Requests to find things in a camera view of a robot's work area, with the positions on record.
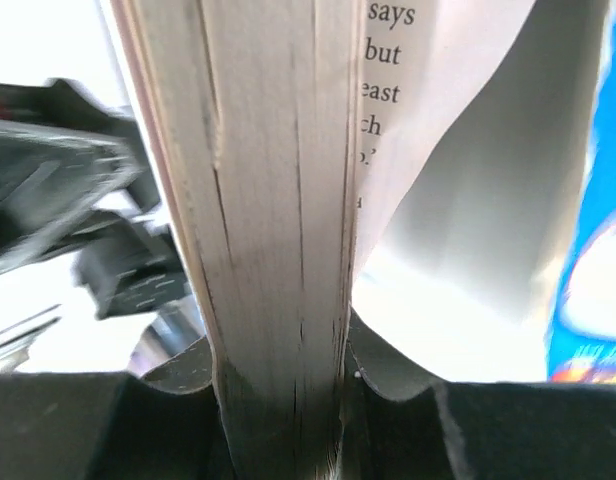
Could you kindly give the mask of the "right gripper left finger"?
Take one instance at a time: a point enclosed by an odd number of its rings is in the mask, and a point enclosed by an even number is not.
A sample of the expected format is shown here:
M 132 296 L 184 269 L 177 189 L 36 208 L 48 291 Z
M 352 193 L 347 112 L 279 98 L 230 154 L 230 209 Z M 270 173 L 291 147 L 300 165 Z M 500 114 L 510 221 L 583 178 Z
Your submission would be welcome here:
M 143 378 L 0 373 L 0 479 L 232 479 L 207 340 Z

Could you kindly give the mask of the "dark tale of cities book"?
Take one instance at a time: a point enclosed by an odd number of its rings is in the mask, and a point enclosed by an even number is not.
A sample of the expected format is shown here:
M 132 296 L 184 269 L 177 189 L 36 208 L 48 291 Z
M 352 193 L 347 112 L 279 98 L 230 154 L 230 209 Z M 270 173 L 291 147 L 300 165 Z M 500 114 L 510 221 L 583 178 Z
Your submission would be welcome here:
M 114 1 L 241 479 L 329 479 L 351 311 L 540 370 L 616 1 Z

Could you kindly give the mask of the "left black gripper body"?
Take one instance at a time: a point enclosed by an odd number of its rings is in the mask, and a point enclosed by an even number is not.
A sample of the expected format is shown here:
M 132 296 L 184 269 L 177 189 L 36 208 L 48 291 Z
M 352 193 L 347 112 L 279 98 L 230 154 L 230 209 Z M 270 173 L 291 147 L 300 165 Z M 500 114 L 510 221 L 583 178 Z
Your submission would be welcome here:
M 141 213 L 160 202 L 133 118 L 105 111 L 65 79 L 0 84 L 0 275 L 79 250 L 77 278 L 99 318 L 184 297 L 171 234 L 100 208 L 119 190 Z

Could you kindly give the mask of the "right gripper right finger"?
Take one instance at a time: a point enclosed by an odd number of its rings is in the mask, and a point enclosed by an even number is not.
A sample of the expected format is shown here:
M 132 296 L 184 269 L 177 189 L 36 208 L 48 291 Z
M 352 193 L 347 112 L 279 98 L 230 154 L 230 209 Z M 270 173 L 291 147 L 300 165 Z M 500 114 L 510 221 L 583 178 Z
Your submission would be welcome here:
M 353 315 L 343 479 L 616 479 L 616 386 L 456 383 Z

